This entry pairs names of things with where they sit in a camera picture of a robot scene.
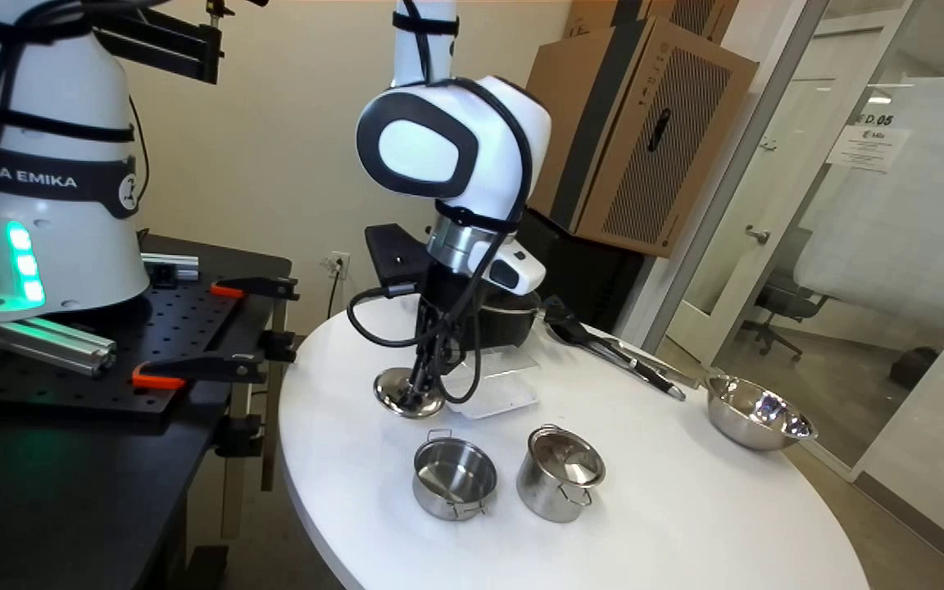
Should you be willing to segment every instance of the black workbench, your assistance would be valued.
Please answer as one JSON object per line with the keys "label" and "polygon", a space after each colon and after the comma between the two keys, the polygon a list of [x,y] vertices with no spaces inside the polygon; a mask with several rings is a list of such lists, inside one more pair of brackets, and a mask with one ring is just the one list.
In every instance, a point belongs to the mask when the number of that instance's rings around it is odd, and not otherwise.
{"label": "black workbench", "polygon": [[[150,239],[194,252],[204,275],[280,275],[274,256]],[[245,300],[215,351],[253,351],[270,301]],[[162,587],[176,570],[185,501],[228,383],[194,383],[162,420],[0,411],[0,590]]]}

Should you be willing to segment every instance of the white robot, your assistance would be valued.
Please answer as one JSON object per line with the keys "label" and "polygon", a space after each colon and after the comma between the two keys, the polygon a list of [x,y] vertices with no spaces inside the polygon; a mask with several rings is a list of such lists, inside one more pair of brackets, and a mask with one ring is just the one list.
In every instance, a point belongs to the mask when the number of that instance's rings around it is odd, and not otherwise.
{"label": "white robot", "polygon": [[0,0],[0,326],[106,308],[147,290],[135,130],[116,56],[212,81],[218,32],[142,6]]}
{"label": "white robot", "polygon": [[476,395],[476,383],[462,396],[448,395],[444,373],[464,355],[458,331],[476,318],[477,282],[512,295],[545,282],[545,265],[515,243],[515,225],[551,118],[504,80],[452,80],[457,0],[395,0],[394,27],[394,81],[364,110],[357,154],[380,187],[436,201],[438,219],[427,245],[433,265],[421,300],[417,365],[380,373],[373,389],[402,416],[430,416]]}

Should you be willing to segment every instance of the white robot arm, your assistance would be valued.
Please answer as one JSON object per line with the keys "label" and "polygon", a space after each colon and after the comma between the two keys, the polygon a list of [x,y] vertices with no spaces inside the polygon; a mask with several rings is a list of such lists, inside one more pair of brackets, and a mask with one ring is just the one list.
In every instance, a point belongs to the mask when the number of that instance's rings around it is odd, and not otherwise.
{"label": "white robot arm", "polygon": [[366,175],[395,194],[436,201],[430,275],[421,300],[417,365],[378,379],[378,396],[402,416],[446,401],[444,373],[462,359],[458,331],[476,326],[477,282],[528,295],[545,265],[515,243],[521,206],[536,180],[551,118],[504,80],[452,80],[457,0],[395,0],[394,86],[357,124]]}

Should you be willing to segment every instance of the clamp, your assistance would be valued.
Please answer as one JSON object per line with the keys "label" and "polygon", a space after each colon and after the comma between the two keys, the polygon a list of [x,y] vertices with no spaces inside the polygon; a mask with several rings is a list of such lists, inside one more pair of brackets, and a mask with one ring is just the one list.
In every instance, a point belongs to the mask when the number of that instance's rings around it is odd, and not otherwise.
{"label": "clamp", "polygon": [[147,395],[176,395],[190,379],[267,383],[256,355],[199,355],[176,360],[150,360],[130,370],[130,386]]}
{"label": "clamp", "polygon": [[228,301],[240,301],[245,295],[298,301],[298,280],[270,280],[270,275],[215,280],[209,282],[209,295],[228,300]]}

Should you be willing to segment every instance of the metal cup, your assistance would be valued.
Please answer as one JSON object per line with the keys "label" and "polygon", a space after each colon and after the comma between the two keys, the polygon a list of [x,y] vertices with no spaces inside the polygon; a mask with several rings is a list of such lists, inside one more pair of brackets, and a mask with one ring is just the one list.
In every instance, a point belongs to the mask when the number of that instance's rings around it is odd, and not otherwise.
{"label": "metal cup", "polygon": [[414,456],[414,500],[444,520],[481,516],[496,484],[496,464],[464,438],[427,438]]}
{"label": "metal cup", "polygon": [[594,484],[604,482],[604,456],[559,426],[542,426],[528,437],[528,456],[517,468],[517,500],[545,520],[576,520],[594,506]]}

